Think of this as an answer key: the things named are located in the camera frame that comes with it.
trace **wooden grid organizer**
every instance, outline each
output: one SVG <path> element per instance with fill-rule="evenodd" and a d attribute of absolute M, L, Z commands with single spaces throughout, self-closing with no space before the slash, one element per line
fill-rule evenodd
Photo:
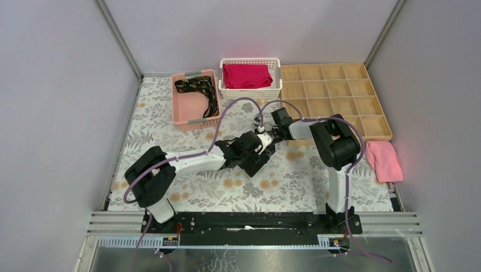
<path fill-rule="evenodd" d="M 295 105 L 302 117 L 340 113 L 361 132 L 364 141 L 389 141 L 393 137 L 363 63 L 282 65 L 281 69 L 281 99 Z M 294 120 L 299 119 L 292 107 L 285 108 Z M 295 140 L 288 145 L 314 145 L 314 141 Z"/>

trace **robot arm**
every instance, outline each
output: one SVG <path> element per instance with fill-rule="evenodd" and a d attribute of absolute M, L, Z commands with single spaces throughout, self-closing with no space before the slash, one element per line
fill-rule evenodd
<path fill-rule="evenodd" d="M 329 167 L 330 196 L 326 205 L 327 213 L 332 214 L 334 222 L 342 222 L 345 210 L 345 170 L 360 152 L 356 137 L 342 122 L 294 122 L 285 108 L 271 114 L 276 127 L 270 131 L 257 128 L 233 141 L 216 141 L 214 148 L 205 155 L 178 160 L 176 158 L 180 156 L 200 151 L 174 153 L 163 152 L 159 146 L 150 148 L 125 172 L 129 184 L 154 164 L 166 159 L 171 161 L 161 165 L 156 174 L 150 172 L 133 187 L 132 192 L 138 205 L 147 208 L 157 222 L 163 223 L 175 214 L 165 193 L 176 176 L 239 166 L 253 177 L 275 153 L 276 143 L 292 139 L 314 139 L 322 162 Z"/>

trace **white basket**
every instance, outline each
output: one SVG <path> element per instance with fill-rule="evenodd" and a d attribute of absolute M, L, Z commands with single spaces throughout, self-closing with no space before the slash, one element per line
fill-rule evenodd
<path fill-rule="evenodd" d="M 272 84 L 260 89 L 227 89 L 222 73 L 224 64 L 265 64 L 269 68 Z M 219 69 L 219 90 L 223 99 L 236 99 L 250 97 L 253 99 L 273 100 L 279 97 L 282 89 L 281 61 L 278 58 L 224 58 L 221 60 Z"/>

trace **black patterned fabric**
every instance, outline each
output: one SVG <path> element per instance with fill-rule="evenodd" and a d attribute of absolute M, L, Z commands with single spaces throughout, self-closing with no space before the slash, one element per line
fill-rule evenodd
<path fill-rule="evenodd" d="M 204 118 L 212 117 L 218 114 L 218 103 L 216 95 L 216 87 L 212 84 L 210 76 L 197 76 L 195 78 L 177 80 L 175 83 L 178 93 L 199 92 L 209 100 L 209 106 L 204 112 Z"/>

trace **gray wall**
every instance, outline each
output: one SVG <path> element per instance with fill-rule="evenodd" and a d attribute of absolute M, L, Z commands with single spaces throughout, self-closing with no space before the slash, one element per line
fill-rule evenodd
<path fill-rule="evenodd" d="M 145 73 L 222 58 L 364 62 L 396 0 L 107 0 Z"/>
<path fill-rule="evenodd" d="M 94 1 L 0 1 L 0 270 L 72 269 L 135 86 Z"/>
<path fill-rule="evenodd" d="M 370 69 L 437 271 L 479 271 L 481 2 L 408 1 Z"/>

